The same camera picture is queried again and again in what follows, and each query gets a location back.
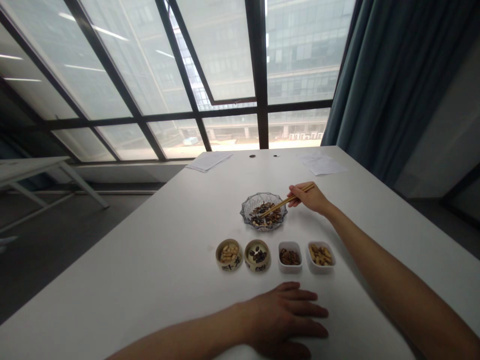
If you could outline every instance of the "glass pane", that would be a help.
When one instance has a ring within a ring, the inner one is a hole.
[[[255,96],[245,0],[177,0],[215,100]]]
[[[329,107],[269,113],[269,149],[320,146],[329,115]]]
[[[81,2],[144,115],[192,111],[155,0]]]
[[[148,126],[169,159],[196,158],[206,151],[194,119],[149,122]]]
[[[63,0],[0,4],[87,117],[132,116]]]
[[[115,161],[112,154],[88,127],[54,130],[52,132],[80,161]]]
[[[180,31],[177,20],[175,19],[174,13],[172,10],[169,10],[170,22],[175,33],[176,43],[180,49],[181,58],[183,59],[183,64],[185,65],[186,73],[188,74],[188,80],[190,81],[191,89],[193,90],[193,95],[195,96],[195,102],[198,106],[198,110],[207,111],[207,110],[223,110],[223,109],[236,109],[236,108],[250,108],[257,106],[256,102],[241,102],[234,104],[226,105],[212,105],[210,99],[205,92],[205,87],[200,80],[199,73],[197,68],[194,65],[192,56],[187,48],[185,43],[184,36]]]
[[[121,160],[158,160],[138,124],[99,126],[97,129]]]
[[[355,0],[268,0],[269,104],[333,98],[354,6]]]
[[[260,149],[257,114],[206,117],[203,124],[213,151]]]
[[[0,47],[3,78],[38,115],[45,120],[78,117],[1,24]]]

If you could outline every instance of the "glass bowl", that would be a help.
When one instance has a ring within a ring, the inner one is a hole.
[[[255,195],[249,196],[244,203],[241,204],[240,215],[243,218],[245,224],[250,225],[255,230],[261,232],[267,232],[278,228],[283,222],[285,215],[287,215],[287,205],[283,205],[280,208],[280,218],[269,226],[254,225],[251,221],[253,215],[253,210],[263,203],[274,203],[275,205],[282,202],[282,198],[278,195],[272,194],[270,192],[257,192]]]

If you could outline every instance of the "paper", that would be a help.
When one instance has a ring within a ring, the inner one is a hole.
[[[330,156],[321,153],[297,155],[302,163],[315,175],[343,173],[348,169],[333,160]]]
[[[186,168],[207,173],[210,169],[229,159],[233,154],[231,151],[208,152],[203,156],[197,157],[190,165],[187,165]]]

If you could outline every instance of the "beans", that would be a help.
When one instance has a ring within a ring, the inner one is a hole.
[[[220,259],[219,261],[223,264],[230,263],[231,261],[234,261],[239,253],[239,247],[230,244],[230,245],[225,245],[221,251]]]
[[[263,252],[262,250],[260,250],[260,246],[257,246],[255,248],[255,251],[250,250],[248,254],[252,257],[252,260],[256,264],[263,262],[267,258],[267,252]]]
[[[295,251],[285,248],[280,250],[280,261],[284,265],[300,265],[299,255]]]
[[[272,212],[270,212],[267,216],[263,217],[263,218],[260,218],[260,215],[262,215],[263,213],[265,213],[266,211],[268,211],[270,208],[273,208],[275,206],[275,204],[273,202],[267,202],[265,203],[265,201],[263,202],[262,205],[256,207],[255,209],[253,209],[250,213],[250,223],[255,226],[255,227],[258,227],[258,228],[269,228],[271,227],[273,224],[275,224],[276,222],[278,222],[278,220],[280,220],[282,218],[282,215],[281,215],[281,209],[276,209]]]
[[[308,250],[315,264],[319,266],[331,266],[333,264],[332,254],[326,247],[320,246],[318,248],[315,244],[310,244]]]

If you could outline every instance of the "floor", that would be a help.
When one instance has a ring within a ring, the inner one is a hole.
[[[480,231],[460,220],[437,201],[411,201],[410,204],[427,219],[480,260]]]
[[[63,195],[39,195],[51,203]],[[0,254],[0,324],[60,275],[150,195],[76,195],[1,234],[17,235]],[[22,195],[0,195],[0,227],[36,210]]]

